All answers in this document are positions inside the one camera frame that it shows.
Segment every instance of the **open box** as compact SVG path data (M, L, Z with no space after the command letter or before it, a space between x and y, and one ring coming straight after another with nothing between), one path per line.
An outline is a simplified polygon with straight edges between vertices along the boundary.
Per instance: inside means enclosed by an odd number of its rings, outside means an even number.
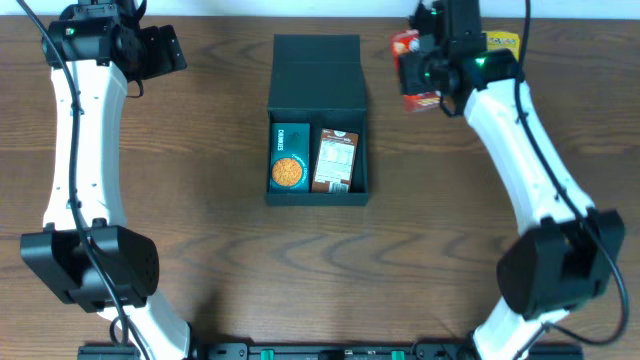
M272 193L271 153L267 157L267 204L351 205L369 200L367 97L357 35L276 35L269 96L269 139L273 123L308 123L309 172L315 172L323 128L358 134L351 188L345 194Z

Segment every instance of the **white backdrop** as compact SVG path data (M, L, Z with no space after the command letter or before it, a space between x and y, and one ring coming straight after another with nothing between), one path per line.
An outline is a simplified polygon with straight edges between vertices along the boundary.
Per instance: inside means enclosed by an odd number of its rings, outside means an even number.
M640 19L640 0L532 0L535 17ZM27 0L38 14L58 15L77 0ZM147 0L149 15L404 17L417 0ZM482 15L522 17L524 0L480 0ZM0 14L22 14L14 0Z

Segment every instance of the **yellow package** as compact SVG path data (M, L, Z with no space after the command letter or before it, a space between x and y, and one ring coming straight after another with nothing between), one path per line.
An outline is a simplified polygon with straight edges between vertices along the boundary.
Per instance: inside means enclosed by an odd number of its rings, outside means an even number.
M487 31L487 50L509 49L519 60L520 36L506 31Z

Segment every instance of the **brown package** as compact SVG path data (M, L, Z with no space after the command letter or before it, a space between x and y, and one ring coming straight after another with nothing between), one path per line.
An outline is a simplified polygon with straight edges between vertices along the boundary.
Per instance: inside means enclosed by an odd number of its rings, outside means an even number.
M312 192L348 193L358 147L358 134L322 129Z

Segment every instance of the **wood grain surface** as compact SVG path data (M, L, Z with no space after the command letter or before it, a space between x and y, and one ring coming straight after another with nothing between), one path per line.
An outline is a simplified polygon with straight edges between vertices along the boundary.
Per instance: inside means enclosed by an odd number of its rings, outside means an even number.
M186 71L145 83L122 116L129 228L153 239L160 289L198 336L256 342L462 337L500 297L495 265L516 239L510 201L463 119L406 114L389 52L401 19L145 18L174 25ZM486 20L519 31L520 20ZM370 102L371 201L268 208L263 193L273 34L360 34ZM640 23L537 20L526 72L558 151L599 208L627 225L619 263L633 318L590 359L640 345ZM0 18L0 358L75 358L108 323L65 306L24 265L53 178L55 104L40 36ZM605 336L609 293L565 325Z

